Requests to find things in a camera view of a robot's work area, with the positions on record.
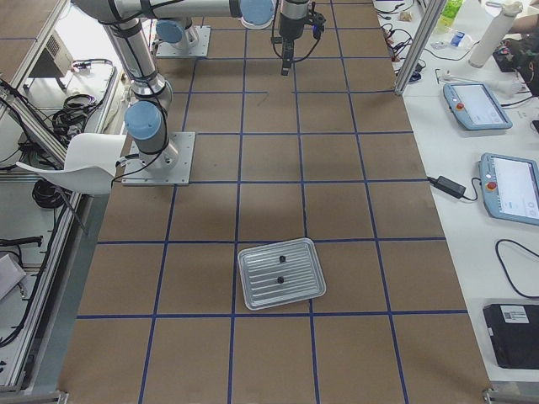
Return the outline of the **aluminium frame post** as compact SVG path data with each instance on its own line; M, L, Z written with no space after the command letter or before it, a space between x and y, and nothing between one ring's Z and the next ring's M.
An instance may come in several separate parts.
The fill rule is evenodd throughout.
M413 72L415 71L419 58L426 47L427 41L432 34L445 5L446 1L433 0L426 8L424 16L405 57L404 63L402 64L397 75L394 86L394 93L396 95L403 95L404 90L407 87Z

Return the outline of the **silver ribbed metal tray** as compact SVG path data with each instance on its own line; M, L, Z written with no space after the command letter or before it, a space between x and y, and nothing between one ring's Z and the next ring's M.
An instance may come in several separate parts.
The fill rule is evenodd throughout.
M281 255L285 263L279 263ZM250 311L318 298L327 291L315 243L307 237L243 249L237 263ZM276 282L279 276L283 284Z

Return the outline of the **blue teach pendant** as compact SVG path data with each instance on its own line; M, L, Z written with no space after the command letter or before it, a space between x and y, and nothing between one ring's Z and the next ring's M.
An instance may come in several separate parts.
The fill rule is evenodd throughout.
M446 83L443 96L457 122L466 130L508 130L513 126L485 83Z
M538 225L538 165L535 161L484 153L478 167L483 203L493 218Z

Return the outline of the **black box with label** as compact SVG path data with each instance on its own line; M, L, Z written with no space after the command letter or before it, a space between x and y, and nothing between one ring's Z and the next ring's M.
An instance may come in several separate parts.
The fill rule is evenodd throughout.
M483 316L499 367L538 370L538 305L492 304Z

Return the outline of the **black power adapter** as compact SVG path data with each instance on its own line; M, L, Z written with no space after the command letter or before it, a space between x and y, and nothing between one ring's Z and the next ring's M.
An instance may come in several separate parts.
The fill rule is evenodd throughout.
M465 186L456 183L444 176L439 176L437 178L427 177L427 180L434 188L446 194L449 194L456 199L461 199L466 192Z

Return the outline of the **green plastic bottle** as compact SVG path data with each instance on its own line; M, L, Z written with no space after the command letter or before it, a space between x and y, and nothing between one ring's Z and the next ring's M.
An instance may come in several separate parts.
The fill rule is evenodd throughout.
M435 26L435 32L437 34L446 33L450 30L463 3L463 0L446 1Z

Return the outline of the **far blue teach pendant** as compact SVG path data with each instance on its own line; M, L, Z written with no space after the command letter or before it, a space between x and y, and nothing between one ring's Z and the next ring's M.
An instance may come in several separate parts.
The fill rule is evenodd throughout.
M466 130L508 130L513 126L485 83L446 83L443 96L457 122Z

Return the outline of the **white cylindrical bottle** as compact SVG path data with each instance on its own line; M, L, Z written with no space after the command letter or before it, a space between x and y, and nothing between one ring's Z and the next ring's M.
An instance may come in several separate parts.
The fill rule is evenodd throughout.
M486 6L498 8L499 13L490 22L483 37L474 47L468 59L468 64L475 68L482 68L484 66L501 40L509 33L516 17L523 11L523 3L521 1L513 1L512 3L487 1Z

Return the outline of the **near blue teach pendant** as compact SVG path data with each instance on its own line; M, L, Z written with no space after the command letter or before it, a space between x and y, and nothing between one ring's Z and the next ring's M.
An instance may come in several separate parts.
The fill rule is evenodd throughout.
M535 161L484 153L478 167L483 203L493 218L538 225L538 165Z

